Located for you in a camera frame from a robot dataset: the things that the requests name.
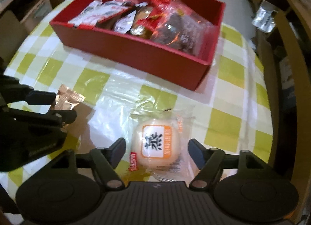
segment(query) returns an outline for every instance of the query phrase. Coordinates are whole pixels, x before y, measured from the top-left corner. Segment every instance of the checkered tablecloth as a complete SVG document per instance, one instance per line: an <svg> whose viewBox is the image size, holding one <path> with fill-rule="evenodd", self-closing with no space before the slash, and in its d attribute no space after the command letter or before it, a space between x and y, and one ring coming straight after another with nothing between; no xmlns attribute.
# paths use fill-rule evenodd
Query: checkered tablecloth
<svg viewBox="0 0 311 225"><path fill-rule="evenodd" d="M272 120L263 78L263 66L243 36L225 24L221 28L213 65L195 91L131 67L64 46L49 21L72 0L47 15L21 45L6 75L37 90L56 92L65 84L86 97L76 109L77 120L68 126L62 150L22 168L0 174L0 183L14 199L18 187L64 149L88 152L108 147L117 138L130 140L125 119L135 106L150 109L192 107L190 136L208 147L238 154L254 152L268 161ZM25 102L10 107L45 113L49 106ZM150 180L148 172L129 172L128 150L116 171L125 180Z"/></svg>

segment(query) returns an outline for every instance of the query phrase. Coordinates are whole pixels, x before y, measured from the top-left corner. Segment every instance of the round bread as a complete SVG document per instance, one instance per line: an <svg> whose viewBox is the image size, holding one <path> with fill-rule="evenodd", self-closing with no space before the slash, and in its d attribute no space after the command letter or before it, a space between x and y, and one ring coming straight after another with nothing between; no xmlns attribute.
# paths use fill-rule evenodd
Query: round bread
<svg viewBox="0 0 311 225"><path fill-rule="evenodd" d="M179 133L169 121L147 120L135 129L131 151L136 153L138 165L150 169L169 166L180 153Z"/></svg>

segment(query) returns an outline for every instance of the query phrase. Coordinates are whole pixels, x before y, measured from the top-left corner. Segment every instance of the black chinese character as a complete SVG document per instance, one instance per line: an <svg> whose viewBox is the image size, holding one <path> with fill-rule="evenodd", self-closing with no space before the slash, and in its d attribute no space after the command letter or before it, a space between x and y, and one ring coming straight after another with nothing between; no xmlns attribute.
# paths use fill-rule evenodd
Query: black chinese character
<svg viewBox="0 0 311 225"><path fill-rule="evenodd" d="M163 135L160 134L158 135L157 132L155 132L155 134L151 134L151 136L145 136L146 139L146 143L145 143L145 147L149 148L151 147L152 149L155 150L162 150L162 148L160 147L162 144L162 139L160 139Z"/></svg>

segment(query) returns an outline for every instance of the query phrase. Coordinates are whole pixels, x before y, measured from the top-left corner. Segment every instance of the red box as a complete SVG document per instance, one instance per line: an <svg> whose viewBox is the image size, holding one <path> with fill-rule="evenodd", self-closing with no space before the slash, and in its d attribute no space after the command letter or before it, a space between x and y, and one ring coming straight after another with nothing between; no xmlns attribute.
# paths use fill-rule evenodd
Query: red box
<svg viewBox="0 0 311 225"><path fill-rule="evenodd" d="M217 0L181 0L215 25L215 29L205 37L201 55L194 57L132 35L97 27L91 30L87 26L73 28L67 24L92 1L94 0L74 0L50 22L64 45L132 66L190 90L198 87L214 58L225 3Z"/></svg>

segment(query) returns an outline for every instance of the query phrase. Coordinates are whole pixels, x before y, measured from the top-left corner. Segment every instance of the ribbed black surface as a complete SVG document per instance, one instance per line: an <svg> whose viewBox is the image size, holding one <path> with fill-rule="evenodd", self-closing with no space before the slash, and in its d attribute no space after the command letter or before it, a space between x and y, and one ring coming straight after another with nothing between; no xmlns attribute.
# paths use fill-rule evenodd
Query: ribbed black surface
<svg viewBox="0 0 311 225"><path fill-rule="evenodd" d="M109 192L93 213L71 224L242 225L247 223L223 214L215 206L209 194L189 190L183 182L131 182L126 190ZM289 221L274 224L292 225Z"/></svg>

